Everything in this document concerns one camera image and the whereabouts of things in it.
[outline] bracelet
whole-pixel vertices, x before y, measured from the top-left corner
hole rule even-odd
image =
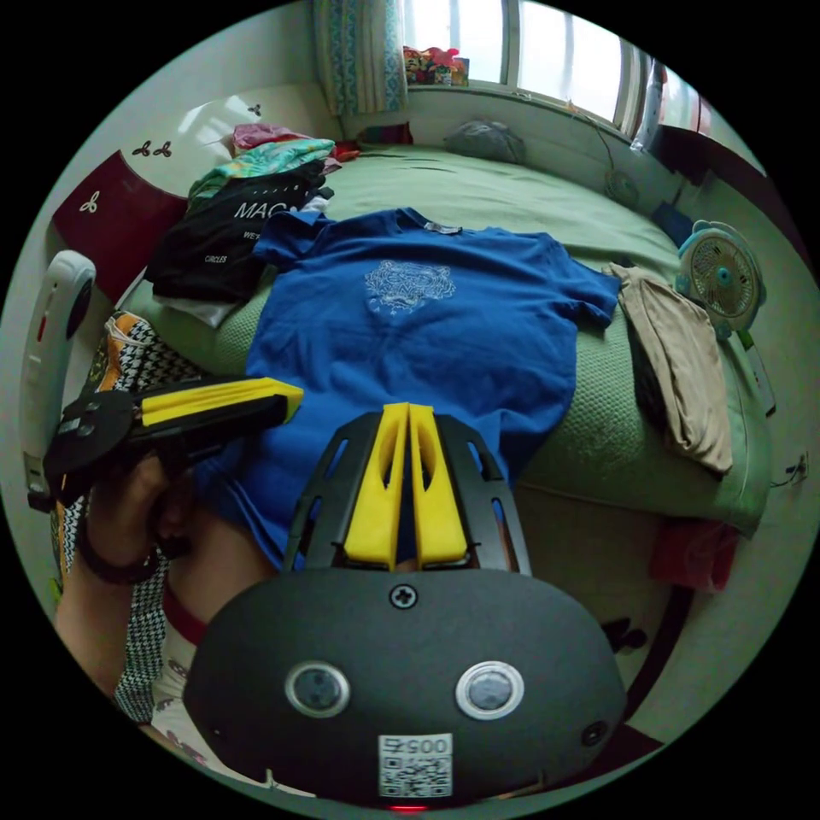
[[[103,560],[91,546],[88,540],[88,522],[83,517],[77,529],[77,539],[75,542],[77,552],[83,556],[86,566],[102,581],[114,583],[120,586],[132,586],[135,583],[147,581],[156,572],[159,565],[159,556],[156,547],[151,548],[151,553],[143,561],[129,566],[114,566]]]

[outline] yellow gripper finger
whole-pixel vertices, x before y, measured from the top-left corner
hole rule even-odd
[[[271,395],[283,395],[287,399],[285,422],[288,422],[302,403],[304,390],[275,378],[245,378],[235,382],[179,389],[173,393],[143,399],[143,427]]]
[[[344,542],[348,560],[387,566],[390,571],[395,569],[399,537],[409,407],[408,404],[384,406]]]
[[[410,406],[410,459],[419,569],[462,560],[467,540],[432,407]]]

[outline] teal patterned cloth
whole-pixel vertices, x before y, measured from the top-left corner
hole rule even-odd
[[[313,0],[319,78],[334,116],[401,111],[401,0]]]
[[[293,171],[312,160],[324,160],[335,148],[331,139],[292,139],[286,143],[264,143],[208,171],[188,192],[188,203],[210,199],[229,179],[264,177],[269,173]]]

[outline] black t-shirt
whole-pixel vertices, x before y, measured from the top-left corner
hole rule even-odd
[[[155,294],[246,302],[266,264],[253,256],[262,226],[277,211],[303,208],[324,184],[323,170],[322,161],[312,161],[286,173],[230,179],[161,240],[145,271]]]

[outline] small fan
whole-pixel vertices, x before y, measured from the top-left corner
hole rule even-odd
[[[717,338],[724,342],[733,331],[747,330],[766,301],[766,288],[746,239],[723,222],[699,220],[678,255],[675,289],[706,310]]]
[[[616,171],[614,168],[607,171],[604,177],[604,190],[610,199],[627,208],[634,208],[638,203],[638,189],[623,171]]]

